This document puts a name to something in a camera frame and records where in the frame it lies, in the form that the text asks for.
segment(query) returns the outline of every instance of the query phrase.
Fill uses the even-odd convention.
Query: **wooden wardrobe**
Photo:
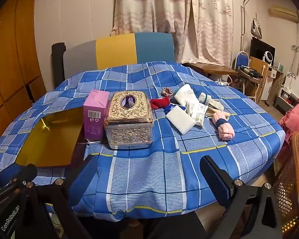
[[[0,136],[46,93],[34,41],[34,0],[7,0],[0,9]]]

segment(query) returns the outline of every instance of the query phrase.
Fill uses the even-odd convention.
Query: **wicker chair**
[[[299,226],[299,133],[292,134],[292,154],[283,163],[273,185],[281,213],[284,237]]]

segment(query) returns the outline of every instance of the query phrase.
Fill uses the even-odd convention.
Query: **silver tissue box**
[[[153,113],[144,92],[116,92],[108,104],[104,129],[112,149],[148,148],[153,142]]]

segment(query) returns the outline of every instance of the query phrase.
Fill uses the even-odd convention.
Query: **red sock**
[[[169,102],[169,98],[166,96],[160,99],[151,99],[150,104],[152,106],[152,110],[157,110],[157,109],[165,109],[170,104],[170,102]]]

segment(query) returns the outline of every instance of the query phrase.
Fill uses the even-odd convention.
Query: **barcode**
[[[95,111],[88,111],[88,117],[89,118],[101,118],[101,112],[95,112]]]

